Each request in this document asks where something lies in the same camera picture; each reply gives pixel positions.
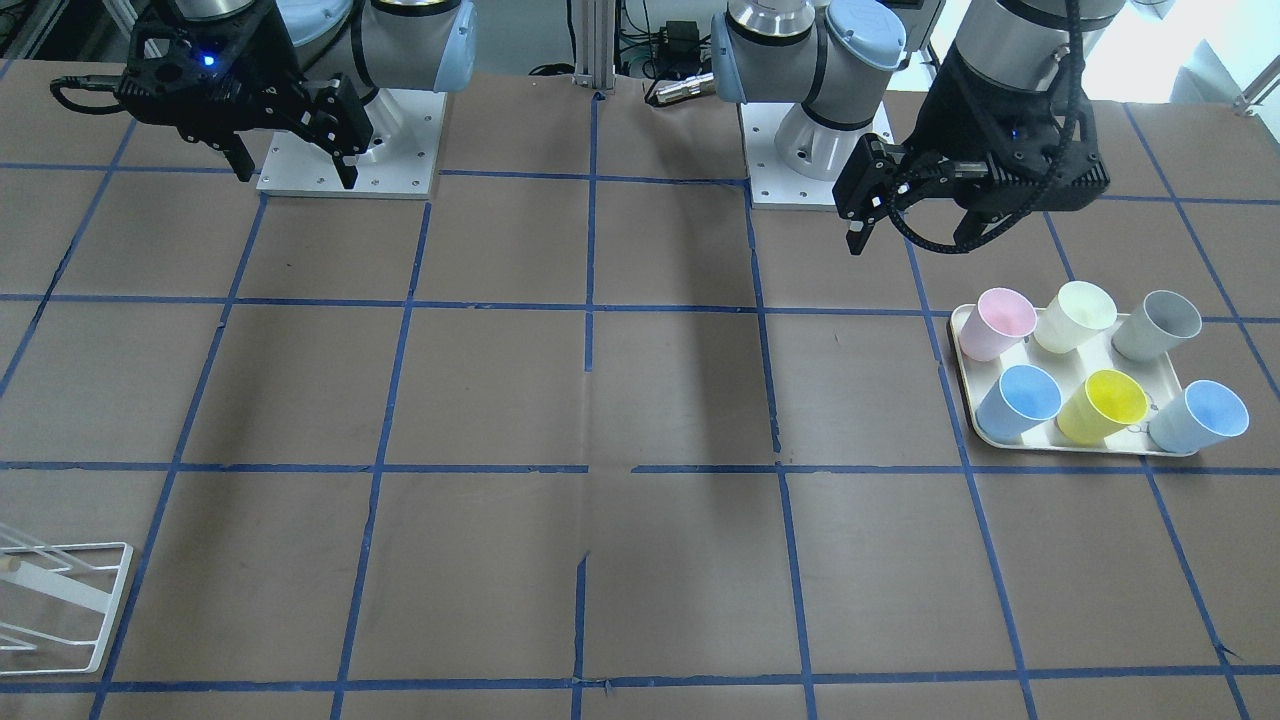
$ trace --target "black cable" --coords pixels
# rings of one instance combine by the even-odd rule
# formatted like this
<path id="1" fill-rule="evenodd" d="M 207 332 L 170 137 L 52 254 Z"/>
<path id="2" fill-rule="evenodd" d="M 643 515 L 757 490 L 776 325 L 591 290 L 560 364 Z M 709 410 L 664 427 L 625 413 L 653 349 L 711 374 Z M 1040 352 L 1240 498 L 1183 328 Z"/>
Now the black cable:
<path id="1" fill-rule="evenodd" d="M 54 100 L 59 105 L 74 113 L 81 113 L 82 115 L 114 115 L 115 113 L 124 111 L 124 105 L 119 102 L 115 105 L 81 105 L 69 100 L 63 91 L 87 90 L 90 92 L 111 92 L 115 90 L 116 81 L 119 78 L 110 76 L 65 76 L 50 82 L 49 92 L 52 94 Z"/>
<path id="2" fill-rule="evenodd" d="M 573 0 L 564 0 L 564 13 L 568 19 L 568 45 L 573 51 L 573 67 L 577 67 L 577 33 L 573 32 Z"/>
<path id="3" fill-rule="evenodd" d="M 1068 67 L 1071 73 L 1066 100 L 1066 120 L 1059 129 L 1057 146 L 1052 150 L 1048 169 L 1044 170 L 1044 174 L 1041 176 L 1039 181 L 1036 183 L 1036 191 L 1032 192 L 1020 208 L 1005 218 L 1004 222 L 982 233 L 973 242 L 966 245 L 943 245 L 927 240 L 906 224 L 906 218 L 902 217 L 902 210 L 897 206 L 900 197 L 897 188 L 913 182 L 913 178 L 922 176 L 919 173 L 904 173 L 893 178 L 893 188 L 887 204 L 887 211 L 888 219 L 893 223 L 893 227 L 897 228 L 897 232 L 902 233 L 902 237 L 909 240 L 913 245 L 931 252 L 940 252 L 943 255 L 961 255 L 972 252 L 1009 232 L 1023 218 L 1034 211 L 1036 205 L 1043 200 L 1044 195 L 1047 195 L 1050 190 L 1057 187 L 1057 183 L 1062 179 L 1059 173 L 1062 167 L 1062 159 L 1066 156 L 1068 146 L 1075 137 L 1075 126 L 1080 110 L 1080 95 L 1083 92 L 1082 79 L 1084 76 L 1084 41 L 1083 33 L 1080 32 L 1080 0 L 1066 0 L 1066 26 L 1069 37 Z M 936 182 L 936 179 L 937 178 L 933 178 L 931 182 Z"/>

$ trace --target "light blue joint cap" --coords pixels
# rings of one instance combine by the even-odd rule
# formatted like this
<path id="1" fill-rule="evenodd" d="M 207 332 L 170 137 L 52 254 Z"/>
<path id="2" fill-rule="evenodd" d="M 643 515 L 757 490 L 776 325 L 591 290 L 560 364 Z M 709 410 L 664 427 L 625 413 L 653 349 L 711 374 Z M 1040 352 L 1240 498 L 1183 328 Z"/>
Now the light blue joint cap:
<path id="1" fill-rule="evenodd" d="M 746 102 L 742 76 L 733 58 L 733 42 L 724 13 L 712 17 L 712 72 L 716 74 L 716 95 L 726 102 Z"/>
<path id="2" fill-rule="evenodd" d="M 352 0 L 276 0 L 294 47 L 329 32 L 351 12 Z"/>
<path id="3" fill-rule="evenodd" d="M 471 0 L 462 0 L 458 14 L 453 18 L 453 29 L 444 44 L 444 56 L 440 69 L 435 73 L 435 92 L 460 92 L 471 83 L 471 72 L 476 67 L 476 6 Z"/>
<path id="4" fill-rule="evenodd" d="M 897 69 L 906 28 L 893 10 L 876 0 L 831 0 L 827 27 L 861 61 L 882 70 Z"/>

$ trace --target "pink cup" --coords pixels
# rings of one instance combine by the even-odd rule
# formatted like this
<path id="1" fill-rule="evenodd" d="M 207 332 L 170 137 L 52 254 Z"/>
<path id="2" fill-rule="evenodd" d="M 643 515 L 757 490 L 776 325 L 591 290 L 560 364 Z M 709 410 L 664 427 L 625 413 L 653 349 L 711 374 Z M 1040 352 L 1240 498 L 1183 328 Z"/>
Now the pink cup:
<path id="1" fill-rule="evenodd" d="M 1036 331 L 1036 306 L 1007 287 L 993 287 L 978 297 L 978 305 L 960 328 L 960 350 L 986 363 L 1018 345 Z"/>

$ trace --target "gray cup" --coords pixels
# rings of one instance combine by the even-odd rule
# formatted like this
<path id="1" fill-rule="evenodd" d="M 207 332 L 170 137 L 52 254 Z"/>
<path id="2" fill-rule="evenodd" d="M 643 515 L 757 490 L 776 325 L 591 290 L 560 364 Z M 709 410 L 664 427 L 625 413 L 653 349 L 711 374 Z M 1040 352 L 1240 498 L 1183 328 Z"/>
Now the gray cup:
<path id="1" fill-rule="evenodd" d="M 1199 310 L 1169 290 L 1148 293 L 1111 337 L 1116 352 L 1147 363 L 1199 334 Z"/>

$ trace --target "white wire rack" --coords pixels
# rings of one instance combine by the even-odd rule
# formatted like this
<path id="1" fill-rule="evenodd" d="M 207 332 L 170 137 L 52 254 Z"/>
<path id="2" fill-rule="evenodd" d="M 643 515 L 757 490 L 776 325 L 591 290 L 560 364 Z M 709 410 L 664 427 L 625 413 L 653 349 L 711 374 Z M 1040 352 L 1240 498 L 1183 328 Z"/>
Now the white wire rack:
<path id="1" fill-rule="evenodd" d="M 0 602 L 0 676 L 97 670 L 120 610 L 133 548 L 123 542 L 49 544 L 4 523 L 0 544 L 0 584 L 17 588 L 28 601 Z M 38 612 L 28 615 L 44 629 L 6 621 L 14 606 L 29 606 L 31 598 L 38 598 Z"/>

